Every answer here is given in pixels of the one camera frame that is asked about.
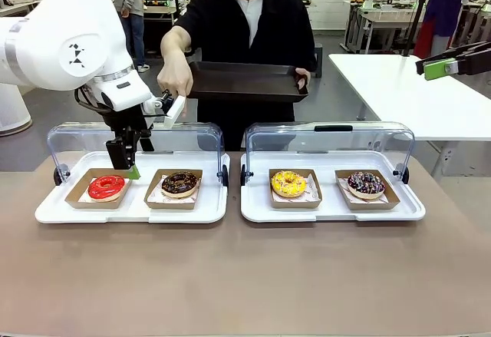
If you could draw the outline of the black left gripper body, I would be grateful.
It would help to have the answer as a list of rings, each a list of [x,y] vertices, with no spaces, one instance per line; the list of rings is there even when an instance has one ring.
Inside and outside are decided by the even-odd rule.
[[[153,129],[153,118],[144,117],[141,107],[131,107],[123,111],[111,111],[102,115],[115,137],[136,134],[140,139],[142,130]]]

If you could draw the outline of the person right hand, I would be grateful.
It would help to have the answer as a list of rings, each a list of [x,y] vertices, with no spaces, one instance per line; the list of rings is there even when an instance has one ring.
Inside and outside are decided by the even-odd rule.
[[[157,75],[161,91],[168,91],[172,97],[187,98],[193,86],[193,76],[185,54],[180,50],[163,52],[163,67]]]

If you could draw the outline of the person left hand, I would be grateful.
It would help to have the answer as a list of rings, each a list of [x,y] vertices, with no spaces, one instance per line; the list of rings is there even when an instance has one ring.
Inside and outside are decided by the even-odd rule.
[[[311,73],[304,68],[296,68],[295,72],[298,75],[298,88],[302,89],[304,87],[307,87],[311,80]]]

